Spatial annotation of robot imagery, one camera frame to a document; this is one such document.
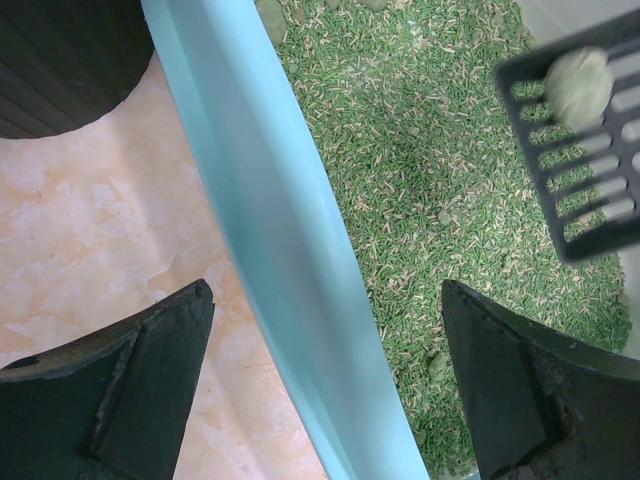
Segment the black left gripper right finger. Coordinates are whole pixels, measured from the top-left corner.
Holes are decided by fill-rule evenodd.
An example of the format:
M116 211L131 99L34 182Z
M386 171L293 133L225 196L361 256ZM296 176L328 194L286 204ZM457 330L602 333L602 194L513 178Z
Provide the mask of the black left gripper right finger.
M483 479L636 479L639 363L452 280L442 316Z

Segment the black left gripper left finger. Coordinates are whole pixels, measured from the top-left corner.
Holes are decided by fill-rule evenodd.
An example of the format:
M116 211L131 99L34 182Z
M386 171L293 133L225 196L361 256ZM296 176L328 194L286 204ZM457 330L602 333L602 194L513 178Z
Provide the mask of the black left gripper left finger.
M170 479L215 305L205 280L1 370L4 479Z

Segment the black litter scoop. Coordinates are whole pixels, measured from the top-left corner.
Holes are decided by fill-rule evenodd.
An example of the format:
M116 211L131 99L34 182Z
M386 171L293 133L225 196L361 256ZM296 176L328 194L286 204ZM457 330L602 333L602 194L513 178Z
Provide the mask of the black litter scoop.
M549 232L561 261L571 264L619 251L639 243L639 170L634 158L639 154L639 140L623 136L626 125L639 120L634 106L616 111L607 105L602 124L559 140L532 142L532 135L557 122L548 117L525 121L522 110L543 103L541 96L518 99L512 87L518 83L538 81L561 55L580 47L602 47L614 60L639 52L639 11L633 10L612 20L597 24L548 46L518 55L497 65L495 83L502 97L517 141L531 172ZM593 153L583 154L555 166L545 166L542 156L557 153L564 147L577 146L587 140L605 139L605 145ZM587 180L572 183L556 191L548 188L555 176L596 160L614 157L611 169ZM560 202L613 180L622 180L619 191L560 214Z

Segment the pale green litter clump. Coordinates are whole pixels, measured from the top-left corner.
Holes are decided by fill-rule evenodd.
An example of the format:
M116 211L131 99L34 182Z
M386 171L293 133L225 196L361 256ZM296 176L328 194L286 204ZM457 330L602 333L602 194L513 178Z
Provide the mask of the pale green litter clump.
M545 77L545 97L555 119L578 132L598 124L613 86L607 53L585 47L554 61Z

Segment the teal plastic litter box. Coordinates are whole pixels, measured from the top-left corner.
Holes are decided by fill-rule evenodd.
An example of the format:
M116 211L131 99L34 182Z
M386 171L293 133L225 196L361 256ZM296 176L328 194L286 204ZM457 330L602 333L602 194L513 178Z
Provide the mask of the teal plastic litter box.
M257 3L147 1L145 19L280 377L332 479L427 479L349 232ZM543 78L512 87L543 103ZM595 176L553 177L556 191Z

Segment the green cat litter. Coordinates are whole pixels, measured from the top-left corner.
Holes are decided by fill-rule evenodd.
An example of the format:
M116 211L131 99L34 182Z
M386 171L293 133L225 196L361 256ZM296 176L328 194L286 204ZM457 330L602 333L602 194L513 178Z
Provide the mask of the green cat litter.
M332 184L430 475L474 454L441 319L461 281L588 344L630 321L614 257L563 265L492 81L533 43L514 1L260 1Z

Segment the black trash bin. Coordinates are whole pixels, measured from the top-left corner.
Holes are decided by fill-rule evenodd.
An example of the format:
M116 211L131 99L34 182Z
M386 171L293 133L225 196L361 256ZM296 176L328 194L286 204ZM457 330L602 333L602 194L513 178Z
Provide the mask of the black trash bin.
M2 2L2 138L98 120L138 85L153 51L138 1Z

